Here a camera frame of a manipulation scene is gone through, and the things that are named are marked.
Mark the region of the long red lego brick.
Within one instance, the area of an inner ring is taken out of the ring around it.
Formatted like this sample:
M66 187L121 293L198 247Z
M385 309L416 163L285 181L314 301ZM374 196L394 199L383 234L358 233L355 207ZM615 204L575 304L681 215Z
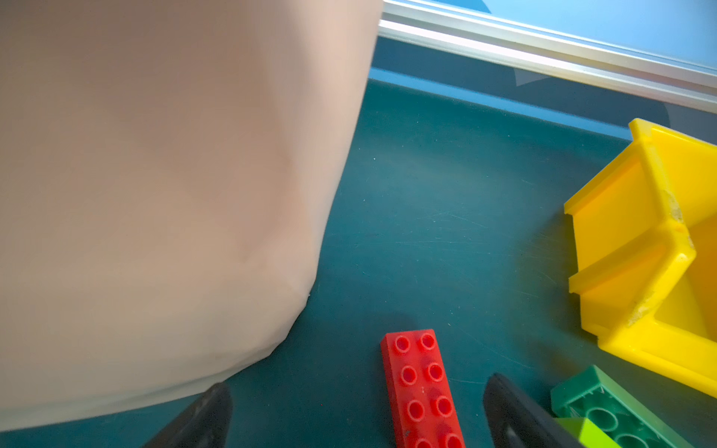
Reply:
M463 447L435 332L388 333L381 341L381 353L397 446Z

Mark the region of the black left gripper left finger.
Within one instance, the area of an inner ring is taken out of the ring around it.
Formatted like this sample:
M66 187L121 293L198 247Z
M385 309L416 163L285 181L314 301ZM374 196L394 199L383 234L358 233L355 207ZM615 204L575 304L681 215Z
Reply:
M225 447L232 416L233 399L229 386L216 383L143 447Z

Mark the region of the dark green lego brick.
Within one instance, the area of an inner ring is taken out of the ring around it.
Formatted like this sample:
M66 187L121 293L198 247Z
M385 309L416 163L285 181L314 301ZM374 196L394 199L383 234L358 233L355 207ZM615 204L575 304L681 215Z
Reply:
M593 365L551 391L558 417L585 417L621 447L689 447L691 444Z

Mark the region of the left yellow storage bin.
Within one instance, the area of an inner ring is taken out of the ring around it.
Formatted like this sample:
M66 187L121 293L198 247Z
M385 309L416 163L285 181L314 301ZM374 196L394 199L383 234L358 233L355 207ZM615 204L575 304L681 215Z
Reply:
M716 393L716 147L644 119L564 205L581 324L618 358Z

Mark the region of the lime green lego brick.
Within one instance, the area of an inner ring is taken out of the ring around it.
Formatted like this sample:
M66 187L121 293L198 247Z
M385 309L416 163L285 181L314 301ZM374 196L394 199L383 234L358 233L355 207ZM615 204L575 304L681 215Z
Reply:
M588 418L556 418L556 423L566 429L586 448L619 448L619 445L613 439Z

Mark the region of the aluminium back frame rail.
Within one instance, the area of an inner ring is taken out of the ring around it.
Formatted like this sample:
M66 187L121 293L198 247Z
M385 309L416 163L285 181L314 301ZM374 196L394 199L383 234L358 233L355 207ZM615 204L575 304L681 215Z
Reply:
M716 111L716 72L434 1L386 1L379 35L686 108Z

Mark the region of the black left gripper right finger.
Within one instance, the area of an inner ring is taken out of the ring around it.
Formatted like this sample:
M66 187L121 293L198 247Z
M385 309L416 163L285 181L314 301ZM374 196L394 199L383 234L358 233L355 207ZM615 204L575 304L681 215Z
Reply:
M582 447L545 409L503 374L494 373L487 380L483 407L495 447Z

